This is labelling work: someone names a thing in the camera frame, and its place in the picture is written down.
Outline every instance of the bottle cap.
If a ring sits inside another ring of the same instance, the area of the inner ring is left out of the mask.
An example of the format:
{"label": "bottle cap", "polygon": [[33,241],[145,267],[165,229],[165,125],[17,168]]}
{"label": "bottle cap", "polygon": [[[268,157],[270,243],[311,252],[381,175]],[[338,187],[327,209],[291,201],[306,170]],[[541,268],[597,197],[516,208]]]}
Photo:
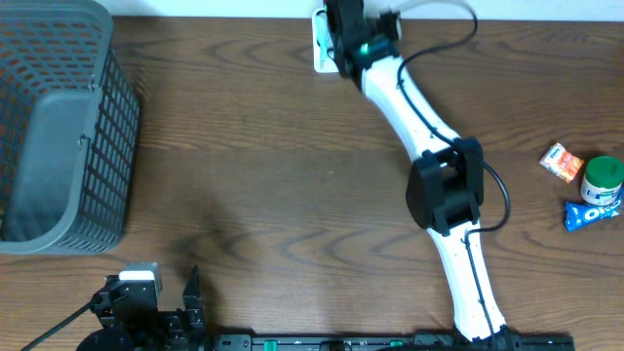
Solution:
{"label": "bottle cap", "polygon": [[587,164],[585,178],[596,187],[615,188],[624,181],[624,164],[615,157],[597,157]]}

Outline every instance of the wooden table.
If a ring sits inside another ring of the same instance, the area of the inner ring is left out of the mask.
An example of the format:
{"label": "wooden table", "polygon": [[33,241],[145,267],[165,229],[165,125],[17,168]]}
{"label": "wooden table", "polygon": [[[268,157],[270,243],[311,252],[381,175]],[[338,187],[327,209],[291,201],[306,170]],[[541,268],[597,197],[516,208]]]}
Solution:
{"label": "wooden table", "polygon": [[[126,237],[94,257],[0,257],[0,349],[22,347],[131,261],[162,265],[162,309],[181,306],[198,264],[208,318],[224,327],[451,328],[438,253],[405,204],[408,157],[352,82],[314,72],[310,20],[115,24],[145,101]],[[468,30],[409,21],[402,50]],[[569,332],[578,350],[624,349],[624,219],[567,233],[578,180],[538,164],[555,141],[585,160],[624,158],[622,24],[484,21],[468,45],[410,71],[511,191],[510,223],[483,239],[508,324]],[[485,225],[501,205],[487,178]],[[97,328],[87,313],[40,349],[73,349]]]}

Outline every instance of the white wall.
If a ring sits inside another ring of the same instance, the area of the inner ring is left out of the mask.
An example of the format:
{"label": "white wall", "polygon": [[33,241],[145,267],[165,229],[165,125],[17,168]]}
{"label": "white wall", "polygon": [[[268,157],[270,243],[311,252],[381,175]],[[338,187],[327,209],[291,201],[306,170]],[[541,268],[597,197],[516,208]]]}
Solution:
{"label": "white wall", "polygon": [[[112,15],[244,18],[308,18],[321,0],[96,0]],[[365,0],[388,7],[404,0]],[[618,20],[624,0],[467,0],[482,20]],[[427,5],[404,18],[464,19],[449,5]]]}

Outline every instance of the gray basket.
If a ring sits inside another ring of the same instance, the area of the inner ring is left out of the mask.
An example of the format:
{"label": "gray basket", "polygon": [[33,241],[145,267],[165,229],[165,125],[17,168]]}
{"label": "gray basket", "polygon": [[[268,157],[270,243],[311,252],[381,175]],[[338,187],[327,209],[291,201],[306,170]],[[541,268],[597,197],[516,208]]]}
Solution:
{"label": "gray basket", "polygon": [[0,1],[0,253],[120,241],[139,110],[112,29],[91,0]]}

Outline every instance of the snack wrapper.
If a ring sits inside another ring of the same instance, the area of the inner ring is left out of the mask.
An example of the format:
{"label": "snack wrapper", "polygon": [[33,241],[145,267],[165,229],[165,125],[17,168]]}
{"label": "snack wrapper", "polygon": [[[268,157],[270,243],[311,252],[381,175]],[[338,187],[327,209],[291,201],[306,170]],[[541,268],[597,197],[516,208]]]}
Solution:
{"label": "snack wrapper", "polygon": [[624,188],[620,190],[617,195],[617,199],[612,205],[609,206],[594,206],[594,205],[579,205],[566,203],[565,204],[565,229],[571,232],[578,228],[582,228],[593,222],[599,221],[603,218],[611,218],[617,215],[622,215],[624,207],[622,206],[622,195],[624,194]]}
{"label": "snack wrapper", "polygon": [[583,166],[583,160],[567,152],[561,144],[556,143],[539,160],[539,164],[555,176],[570,183]]}

